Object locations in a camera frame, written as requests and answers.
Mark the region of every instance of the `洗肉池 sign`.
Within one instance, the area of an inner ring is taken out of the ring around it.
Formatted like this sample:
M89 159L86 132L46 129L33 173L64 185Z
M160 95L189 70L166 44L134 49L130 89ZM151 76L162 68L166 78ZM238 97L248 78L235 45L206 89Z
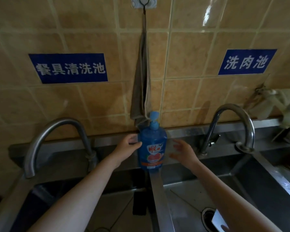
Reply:
M104 54L29 54L43 84L108 81Z
M218 75L264 73L275 53L276 49L229 49Z

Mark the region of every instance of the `tiled wall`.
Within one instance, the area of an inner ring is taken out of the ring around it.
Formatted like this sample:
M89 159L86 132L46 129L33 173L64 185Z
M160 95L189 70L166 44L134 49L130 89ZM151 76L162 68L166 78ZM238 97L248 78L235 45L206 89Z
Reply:
M89 135L133 129L142 11L130 1L0 0L0 147L29 142L62 116ZM290 0L158 0L147 23L152 103L164 127L209 123L219 105L242 105L263 82L290 87ZM218 77L227 48L278 51L264 74ZM104 53L109 82L42 85L28 53ZM71 136L63 126L49 138Z

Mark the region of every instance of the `faucet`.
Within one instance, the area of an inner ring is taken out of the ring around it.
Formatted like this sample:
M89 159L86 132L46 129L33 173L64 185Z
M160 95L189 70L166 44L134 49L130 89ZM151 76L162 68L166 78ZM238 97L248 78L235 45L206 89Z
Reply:
M86 158L88 159L88 171L91 171L98 163L97 155L94 151L91 149L90 141L86 135L85 129L83 125L76 119L72 119L69 117L66 118L59 118L56 120L51 121L49 124L47 124L42 132L40 132L30 143L30 146L27 150L27 154L24 161L24 171L25 171L25 177L31 178L35 176L35 160L38 155L39 149L41 147L42 142L45 140L45 138L52 132L55 128L70 124L75 126L77 129L77 132L79 133L79 136L82 139L82 142L84 144L84 147L87 151Z
M234 111L240 117L241 121L244 123L245 143L242 144L241 142L237 142L236 147L240 151L245 152L245 153L253 152L254 144L255 144L255 128L252 124L251 118L249 117L247 112L245 112L245 110L242 109L240 106L232 104L232 103L226 103L226 104L218 107L218 109L215 112L213 120L209 126L209 130L208 130L208 133L206 135L206 138L205 138L205 140L200 148L200 151L199 151L202 155L206 155L206 148L210 144L214 128L219 120L221 113L223 113L225 110Z

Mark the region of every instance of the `adhesive hook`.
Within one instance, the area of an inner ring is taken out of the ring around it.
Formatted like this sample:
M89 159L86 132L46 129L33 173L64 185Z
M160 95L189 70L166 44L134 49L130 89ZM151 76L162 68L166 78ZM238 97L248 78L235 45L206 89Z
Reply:
M145 7L146 7L146 5L149 3L149 1L150 1L150 0L148 0L146 4L143 4L143 2L141 2L141 0L139 0L139 2L141 3L141 5L143 6L143 12L144 12L144 14L146 14Z

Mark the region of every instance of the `dish soap bottle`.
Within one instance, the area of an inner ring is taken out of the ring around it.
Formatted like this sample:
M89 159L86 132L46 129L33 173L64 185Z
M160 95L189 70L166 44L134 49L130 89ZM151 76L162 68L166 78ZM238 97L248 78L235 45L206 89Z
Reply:
M139 134L139 141L143 144L138 149L138 159L143 170L153 171L162 167L168 137L166 131L159 127L157 121L159 113L153 111L149 118L151 119L149 127L141 130Z

